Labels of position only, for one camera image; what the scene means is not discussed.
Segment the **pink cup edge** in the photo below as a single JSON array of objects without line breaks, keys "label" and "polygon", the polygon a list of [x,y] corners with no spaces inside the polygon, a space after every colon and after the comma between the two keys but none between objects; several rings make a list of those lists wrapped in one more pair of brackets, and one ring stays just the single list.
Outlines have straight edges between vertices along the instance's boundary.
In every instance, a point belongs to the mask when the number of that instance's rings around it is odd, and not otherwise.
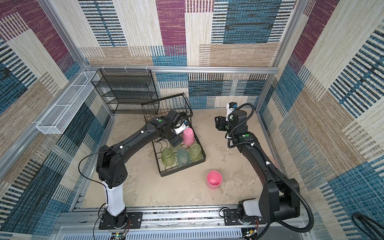
[{"label": "pink cup edge", "polygon": [[186,128],[183,131],[183,142],[187,146],[191,146],[195,142],[195,134],[192,128]]}]

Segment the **teal translucent cup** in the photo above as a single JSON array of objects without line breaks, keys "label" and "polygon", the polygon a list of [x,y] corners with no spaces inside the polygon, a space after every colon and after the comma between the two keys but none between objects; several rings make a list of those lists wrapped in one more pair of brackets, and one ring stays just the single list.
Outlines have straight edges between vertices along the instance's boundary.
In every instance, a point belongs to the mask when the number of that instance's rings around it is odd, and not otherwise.
[{"label": "teal translucent cup", "polygon": [[186,149],[179,149],[177,152],[178,166],[183,167],[191,163],[189,152]]}]

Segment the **bright green translucent cup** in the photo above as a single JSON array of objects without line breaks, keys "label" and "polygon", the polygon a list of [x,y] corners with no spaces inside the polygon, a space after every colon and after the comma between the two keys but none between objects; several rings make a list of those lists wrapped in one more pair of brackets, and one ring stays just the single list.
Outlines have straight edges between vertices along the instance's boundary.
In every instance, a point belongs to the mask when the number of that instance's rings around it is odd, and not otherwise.
[{"label": "bright green translucent cup", "polygon": [[193,143],[190,146],[190,157],[192,162],[199,161],[202,157],[202,148],[199,144]]}]

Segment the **pale green translucent cup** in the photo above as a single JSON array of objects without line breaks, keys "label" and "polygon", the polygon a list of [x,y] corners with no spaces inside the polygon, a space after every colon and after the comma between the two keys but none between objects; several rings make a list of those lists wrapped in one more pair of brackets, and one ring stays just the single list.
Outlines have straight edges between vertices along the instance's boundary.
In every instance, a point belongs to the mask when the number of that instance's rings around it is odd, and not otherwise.
[{"label": "pale green translucent cup", "polygon": [[170,149],[173,151],[173,152],[177,152],[179,149],[182,149],[182,144],[178,144],[177,146],[172,146],[170,145]]}]

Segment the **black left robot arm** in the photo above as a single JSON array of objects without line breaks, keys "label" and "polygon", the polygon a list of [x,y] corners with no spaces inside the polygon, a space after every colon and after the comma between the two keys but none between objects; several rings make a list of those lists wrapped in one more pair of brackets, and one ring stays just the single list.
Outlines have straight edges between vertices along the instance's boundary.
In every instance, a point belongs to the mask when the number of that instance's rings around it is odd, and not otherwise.
[{"label": "black left robot arm", "polygon": [[114,221],[127,220],[123,199],[123,183],[128,177],[125,163],[148,143],[160,138],[172,146],[183,141],[181,133],[189,128],[191,115],[170,110],[166,116],[155,116],[136,133],[110,147],[104,145],[98,153],[96,171],[106,188],[107,216]]}]

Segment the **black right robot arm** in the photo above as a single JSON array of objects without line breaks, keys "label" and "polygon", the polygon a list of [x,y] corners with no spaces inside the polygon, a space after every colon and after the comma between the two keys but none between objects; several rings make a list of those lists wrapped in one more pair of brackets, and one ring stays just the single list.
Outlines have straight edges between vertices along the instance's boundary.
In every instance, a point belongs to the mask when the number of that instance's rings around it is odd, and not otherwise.
[{"label": "black right robot arm", "polygon": [[256,212],[251,213],[252,206],[245,201],[243,202],[245,213],[248,216],[263,217],[267,223],[298,217],[300,215],[299,197],[277,174],[293,185],[297,191],[300,190],[299,184],[294,179],[288,179],[270,161],[257,137],[248,131],[247,123],[241,123],[246,118],[247,113],[243,110],[233,111],[228,118],[215,117],[216,129],[227,132],[227,139],[248,159],[263,184]]}]

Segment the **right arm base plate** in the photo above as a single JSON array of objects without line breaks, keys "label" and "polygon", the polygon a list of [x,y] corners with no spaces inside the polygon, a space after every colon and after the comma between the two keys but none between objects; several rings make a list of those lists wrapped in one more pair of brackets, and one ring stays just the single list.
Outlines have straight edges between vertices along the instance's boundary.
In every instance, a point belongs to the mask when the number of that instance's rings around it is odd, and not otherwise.
[{"label": "right arm base plate", "polygon": [[219,210],[219,216],[224,219],[225,226],[257,226],[266,224],[266,221],[259,216],[243,217],[241,219],[237,209],[229,209],[227,207]]}]

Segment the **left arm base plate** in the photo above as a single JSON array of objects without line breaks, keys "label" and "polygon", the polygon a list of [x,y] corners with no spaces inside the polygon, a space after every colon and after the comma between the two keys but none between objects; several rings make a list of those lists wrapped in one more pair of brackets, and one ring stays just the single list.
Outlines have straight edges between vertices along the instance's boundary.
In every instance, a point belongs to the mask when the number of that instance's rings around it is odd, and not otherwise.
[{"label": "left arm base plate", "polygon": [[112,216],[109,212],[105,212],[101,217],[99,230],[125,230],[139,229],[142,224],[142,212],[125,212]]}]

